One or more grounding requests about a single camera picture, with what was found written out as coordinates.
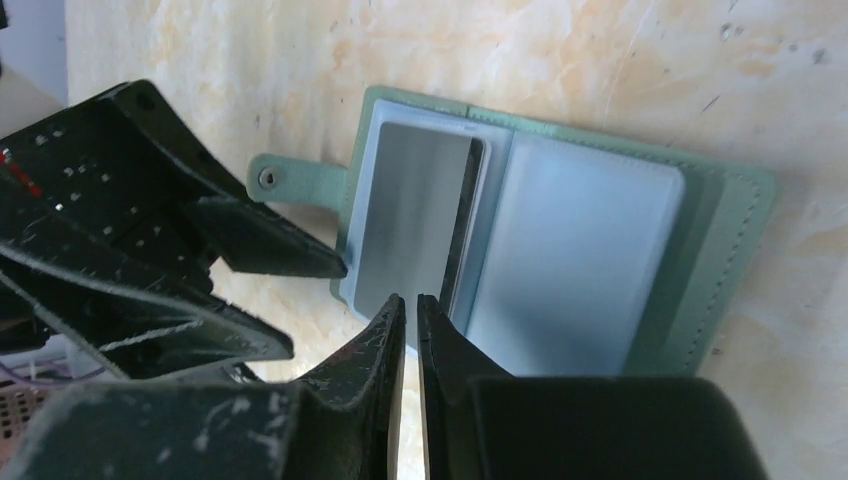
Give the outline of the sage green card holder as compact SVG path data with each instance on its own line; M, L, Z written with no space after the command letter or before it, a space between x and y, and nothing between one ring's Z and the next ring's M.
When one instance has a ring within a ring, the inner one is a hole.
M458 283L442 307L515 375L691 376L777 194L760 168L385 86L365 93L348 166L255 156L258 202L339 216L352 308L377 137L391 122L480 137Z

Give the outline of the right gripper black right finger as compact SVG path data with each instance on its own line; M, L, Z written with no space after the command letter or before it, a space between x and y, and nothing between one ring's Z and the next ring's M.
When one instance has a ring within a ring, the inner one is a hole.
M430 479L763 479L728 397L681 377L517 377L417 300Z

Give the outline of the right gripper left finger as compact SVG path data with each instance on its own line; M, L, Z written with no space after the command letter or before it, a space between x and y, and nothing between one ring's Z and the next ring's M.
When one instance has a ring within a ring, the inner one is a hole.
M393 479L406 309L284 383L121 382L49 400L5 479Z

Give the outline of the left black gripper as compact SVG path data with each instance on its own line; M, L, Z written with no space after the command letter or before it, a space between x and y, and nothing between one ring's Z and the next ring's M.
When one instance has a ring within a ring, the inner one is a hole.
M2 145L6 170L35 199L115 249L4 240L2 282L120 378L293 357L287 334L207 293L217 256L242 273L347 274L333 248L252 201L149 80L120 83Z

